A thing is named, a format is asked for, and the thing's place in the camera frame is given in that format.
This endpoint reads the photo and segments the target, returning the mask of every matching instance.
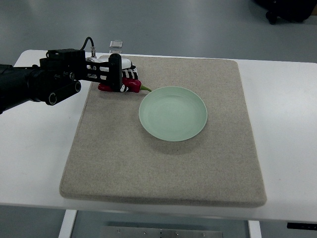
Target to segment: black cable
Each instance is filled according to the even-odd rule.
[[[81,51],[86,47],[88,40],[90,40],[91,46],[94,47],[93,39],[91,39],[91,37],[87,37],[86,40],[85,40],[85,43],[84,43],[83,47],[80,49]]]

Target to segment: beige felt mat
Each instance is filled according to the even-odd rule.
[[[182,86],[208,121],[181,142],[147,133],[147,91],[109,93],[92,83],[60,183],[66,198],[137,204],[256,207],[266,202],[238,65],[222,59],[128,57],[152,90]]]

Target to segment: ceramic plate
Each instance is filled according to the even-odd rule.
[[[207,109],[196,93],[182,87],[163,87],[143,99],[139,118],[144,129],[156,138],[182,141],[204,128]]]

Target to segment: green stem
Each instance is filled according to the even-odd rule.
[[[147,88],[146,86],[141,85],[140,90],[148,90],[149,92],[152,92],[151,89]]]

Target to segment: pepper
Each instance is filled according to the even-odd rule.
[[[128,87],[128,92],[138,93],[140,90],[148,90],[151,92],[151,89],[142,85],[141,81],[134,78],[122,78],[122,83]],[[99,84],[98,89],[101,91],[113,92],[113,89],[110,86]]]

